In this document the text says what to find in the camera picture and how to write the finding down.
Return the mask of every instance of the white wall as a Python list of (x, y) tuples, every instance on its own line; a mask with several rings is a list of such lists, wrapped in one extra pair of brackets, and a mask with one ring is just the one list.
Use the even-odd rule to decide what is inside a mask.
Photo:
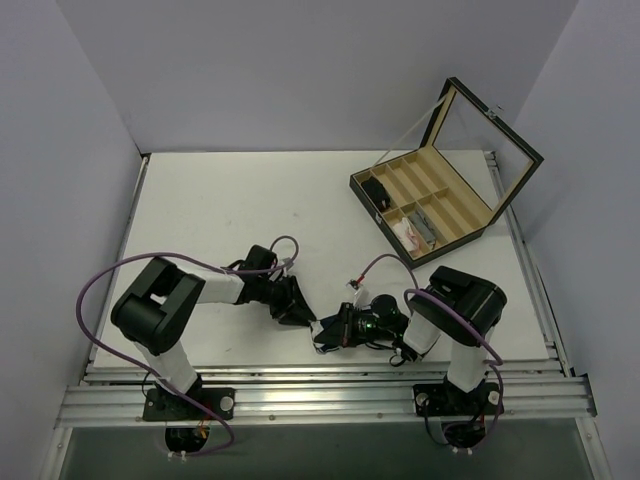
[(0, 112), (0, 477), (31, 480), (88, 350), (75, 296), (115, 257), (140, 157), (53, 1), (0, 4)]
[(640, 3), (581, 0), (516, 122), (546, 157), (516, 202), (615, 478), (640, 460)]
[(451, 75), (513, 120), (576, 4), (58, 2), (142, 151), (386, 148)]

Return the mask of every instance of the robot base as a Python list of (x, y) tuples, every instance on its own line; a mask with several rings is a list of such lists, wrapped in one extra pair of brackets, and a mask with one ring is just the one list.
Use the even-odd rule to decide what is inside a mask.
[[(414, 406), (420, 417), (425, 417), (425, 414), (427, 417), (494, 415), (498, 406), (489, 401), (489, 396), (496, 397), (498, 392), (497, 384), (486, 381), (469, 393), (457, 389), (446, 379), (440, 384), (413, 386)], [(499, 413), (504, 413), (504, 407), (501, 406)]]
[[(233, 388), (197, 388), (187, 393), (191, 398), (211, 409), (224, 420), (233, 418), (235, 390)], [(202, 410), (170, 394), (162, 387), (147, 392), (142, 419), (145, 422), (175, 422), (184, 420), (204, 420), (207, 414)]]

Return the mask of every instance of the white table surface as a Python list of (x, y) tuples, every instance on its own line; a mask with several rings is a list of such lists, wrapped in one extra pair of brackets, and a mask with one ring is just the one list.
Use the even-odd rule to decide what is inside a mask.
[[(301, 252), (292, 273), (318, 318), (337, 312), (344, 284), (357, 278), (375, 256), (393, 249), (349, 188), (349, 175), (372, 164), (380, 152), (162, 153), (153, 154), (124, 256), (176, 251), (215, 265), (244, 258), (253, 244), (268, 247), (282, 234), (296, 237)], [(484, 198), (496, 196), (481, 152), (460, 152), (456, 167), (473, 175)], [(293, 251), (287, 242), (280, 257)], [(118, 272), (113, 303), (146, 261)], [(420, 285), (447, 265), (499, 285), (508, 302), (491, 344), (505, 360), (548, 358), (520, 264), (504, 219), (460, 249), (414, 270)], [(411, 287), (405, 269), (391, 259), (367, 275), (371, 296)], [(142, 359), (110, 321), (101, 338)], [(202, 304), (194, 310), (182, 343), (195, 366), (313, 366), (380, 364), (388, 352), (364, 346), (326, 355), (315, 352), (309, 329), (272, 320), (268, 307)], [(442, 336), (424, 361), (449, 361)], [(99, 350), (94, 367), (128, 364)]]

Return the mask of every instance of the screw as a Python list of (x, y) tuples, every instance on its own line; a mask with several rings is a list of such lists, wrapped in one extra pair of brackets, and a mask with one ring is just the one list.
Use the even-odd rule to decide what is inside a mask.
[(489, 403), (491, 405), (498, 405), (498, 400), (500, 400), (500, 394), (498, 392), (489, 393)]
[(233, 398), (231, 397), (222, 397), (220, 399), (220, 410), (223, 412), (228, 412), (233, 408)]
[(422, 407), (423, 405), (429, 405), (429, 395), (427, 395), (426, 393), (419, 393), (418, 395), (416, 395), (416, 405), (418, 405), (419, 407)]

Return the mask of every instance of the metal frame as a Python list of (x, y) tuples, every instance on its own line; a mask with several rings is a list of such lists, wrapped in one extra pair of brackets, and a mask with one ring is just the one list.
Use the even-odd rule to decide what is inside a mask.
[[(148, 162), (146, 156), (119, 258), (124, 252)], [(495, 187), (502, 193), (497, 165), (492, 160), (488, 165)], [(501, 367), (505, 381), (505, 414), (501, 419), (575, 418), (594, 478), (609, 479), (608, 464), (592, 418), (596, 410), (588, 379), (572, 375), (544, 284), (511, 207), (506, 209), (505, 216), (549, 360), (506, 362)], [(99, 332), (108, 317), (106, 310), (115, 278), (102, 311)], [(94, 355), (92, 349), (81, 386), (67, 389), (41, 478), (58, 478), (73, 428), (153, 426), (140, 418), (144, 372), (125, 367), (95, 368)], [(446, 362), (429, 362), (406, 365), (402, 370), (387, 365), (291, 365), (207, 367), (198, 371), (206, 384), (237, 390), (233, 425), (292, 425), (421, 421), (414, 414), (411, 387), (415, 383), (441, 381), (447, 367)]]

